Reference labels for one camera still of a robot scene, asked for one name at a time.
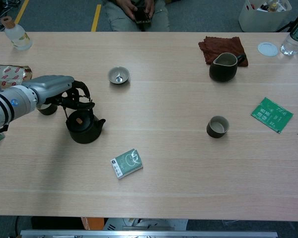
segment yellow floor line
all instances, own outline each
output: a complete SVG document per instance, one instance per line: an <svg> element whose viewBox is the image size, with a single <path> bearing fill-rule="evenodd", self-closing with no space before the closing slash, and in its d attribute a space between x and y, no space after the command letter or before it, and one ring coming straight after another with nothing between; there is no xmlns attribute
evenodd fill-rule
<svg viewBox="0 0 298 238"><path fill-rule="evenodd" d="M96 11L95 11L93 25L91 26L91 31L92 32L96 31L97 23L98 23L98 19L99 19L99 14L100 14L100 9L101 9L101 4L98 4L97 7L96 7Z"/></svg>
<svg viewBox="0 0 298 238"><path fill-rule="evenodd" d="M16 19L14 21L16 24L19 23L19 21L20 21L22 15L23 15L24 10L25 10L26 6L28 5L28 3L29 3L29 0L24 0L24 3L23 3L23 5L22 5L22 7L20 9L20 12L19 12L18 16L16 16Z"/></svg>

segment person's hand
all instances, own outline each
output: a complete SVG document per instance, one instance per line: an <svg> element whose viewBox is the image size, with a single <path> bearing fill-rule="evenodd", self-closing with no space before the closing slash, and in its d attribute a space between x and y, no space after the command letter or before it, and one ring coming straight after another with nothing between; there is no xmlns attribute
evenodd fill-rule
<svg viewBox="0 0 298 238"><path fill-rule="evenodd" d="M131 0L116 0L117 5L129 16L133 21L135 20L134 11L137 11L137 7L131 3Z"/></svg>
<svg viewBox="0 0 298 238"><path fill-rule="evenodd" d="M149 14L150 19L154 13L154 0L145 0L146 13Z"/></svg>

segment floor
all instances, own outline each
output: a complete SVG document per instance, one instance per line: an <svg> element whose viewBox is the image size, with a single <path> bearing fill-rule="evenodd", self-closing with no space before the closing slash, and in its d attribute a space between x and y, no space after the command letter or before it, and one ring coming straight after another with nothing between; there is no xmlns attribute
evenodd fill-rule
<svg viewBox="0 0 298 238"><path fill-rule="evenodd" d="M105 1L29 0L19 23L26 31L91 31L96 6L103 5ZM170 3L167 5L170 30L241 32L237 19L244 2L245 0L180 0ZM298 16L298 0L289 2L293 9L284 23ZM16 18L19 9L20 7L12 9L9 15ZM96 30L111 31L103 7L100 10Z"/></svg>
<svg viewBox="0 0 298 238"><path fill-rule="evenodd" d="M284 23L298 15L298 0ZM96 6L103 0L29 0L19 24L26 31L91 31ZM167 5L170 30L177 32L241 32L238 15L244 0L181 0ZM13 8L14 19L21 8ZM103 8L96 31L111 31ZM15 216L0 216L0 238L15 236ZM31 229L31 217L19 217L17 231ZM187 230L277 231L281 238L298 238L298 222L189 220Z"/></svg>

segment brown cloth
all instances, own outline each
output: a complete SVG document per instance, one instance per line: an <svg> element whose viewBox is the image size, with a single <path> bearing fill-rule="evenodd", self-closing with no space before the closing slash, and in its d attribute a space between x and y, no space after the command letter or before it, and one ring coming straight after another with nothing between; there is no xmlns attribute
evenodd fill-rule
<svg viewBox="0 0 298 238"><path fill-rule="evenodd" d="M222 53L229 52L235 56L245 54L242 43L239 37L233 38L219 38L219 37L205 37L204 41L199 42L200 49L203 51L205 62L212 64L212 62ZM239 66L248 66L247 58Z"/></svg>

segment white round lid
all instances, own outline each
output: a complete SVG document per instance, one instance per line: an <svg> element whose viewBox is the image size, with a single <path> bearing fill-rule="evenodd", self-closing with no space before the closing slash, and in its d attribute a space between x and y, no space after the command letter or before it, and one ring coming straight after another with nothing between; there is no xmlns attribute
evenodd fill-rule
<svg viewBox="0 0 298 238"><path fill-rule="evenodd" d="M277 46L271 42L262 42L257 47L258 51L265 56L276 56L278 55Z"/></svg>

